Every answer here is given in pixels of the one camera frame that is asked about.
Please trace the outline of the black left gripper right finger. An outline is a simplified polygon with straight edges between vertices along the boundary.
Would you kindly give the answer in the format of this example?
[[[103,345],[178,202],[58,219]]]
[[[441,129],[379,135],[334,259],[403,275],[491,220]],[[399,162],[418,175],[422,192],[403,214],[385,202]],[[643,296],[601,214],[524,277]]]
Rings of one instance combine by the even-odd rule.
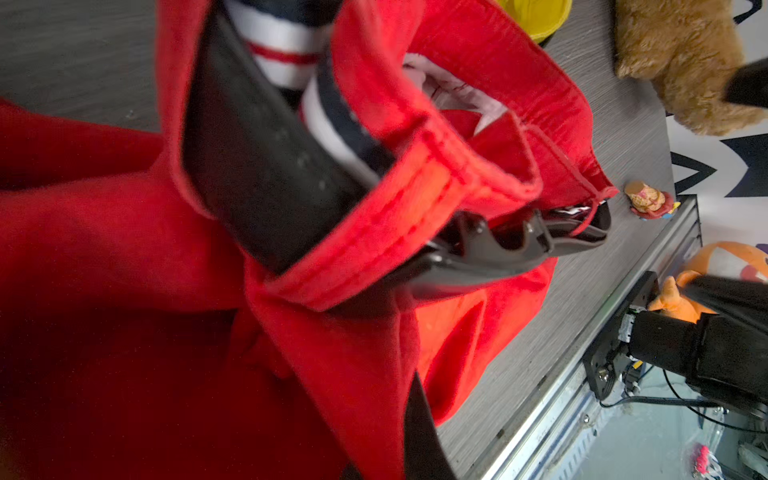
[[[532,210],[518,223],[490,227],[461,212],[416,255],[383,279],[383,290],[416,300],[450,298],[523,275],[549,259],[603,245],[611,227],[605,202],[548,212]]]

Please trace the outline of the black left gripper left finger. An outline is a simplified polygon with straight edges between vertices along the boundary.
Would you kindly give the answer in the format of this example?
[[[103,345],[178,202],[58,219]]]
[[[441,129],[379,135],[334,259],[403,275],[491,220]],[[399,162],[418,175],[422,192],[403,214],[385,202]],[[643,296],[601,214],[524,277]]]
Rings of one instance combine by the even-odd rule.
[[[408,480],[456,480],[418,374],[413,377],[405,411],[404,467]]]

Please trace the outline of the black belt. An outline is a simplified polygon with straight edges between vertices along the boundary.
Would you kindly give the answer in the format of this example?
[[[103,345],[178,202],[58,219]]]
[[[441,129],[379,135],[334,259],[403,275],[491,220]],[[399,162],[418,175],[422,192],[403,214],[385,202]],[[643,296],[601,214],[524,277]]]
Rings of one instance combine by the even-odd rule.
[[[182,165],[204,206],[274,274],[374,189],[393,154],[333,75],[337,1],[218,1],[200,40]]]

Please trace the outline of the red trousers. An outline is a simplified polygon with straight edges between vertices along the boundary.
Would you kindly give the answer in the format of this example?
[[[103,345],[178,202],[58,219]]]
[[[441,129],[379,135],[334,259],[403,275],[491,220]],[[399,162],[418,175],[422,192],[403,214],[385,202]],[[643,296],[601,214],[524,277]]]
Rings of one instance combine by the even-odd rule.
[[[438,300],[383,279],[461,212],[616,194],[583,93],[497,4],[337,1],[334,78],[395,162],[274,274],[182,165],[216,2],[158,5],[158,134],[1,105],[3,478],[406,479],[414,375],[437,427],[560,257]]]

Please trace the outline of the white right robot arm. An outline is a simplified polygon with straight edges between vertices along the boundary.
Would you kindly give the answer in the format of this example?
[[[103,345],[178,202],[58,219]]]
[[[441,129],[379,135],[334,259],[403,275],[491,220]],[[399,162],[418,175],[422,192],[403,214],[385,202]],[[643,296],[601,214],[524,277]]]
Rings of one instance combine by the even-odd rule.
[[[645,273],[610,311],[582,364],[599,400],[609,397],[635,361],[680,375],[701,399],[669,405],[722,406],[758,420],[767,417],[767,287],[702,276],[682,289],[707,307],[695,322],[651,310],[660,286]]]

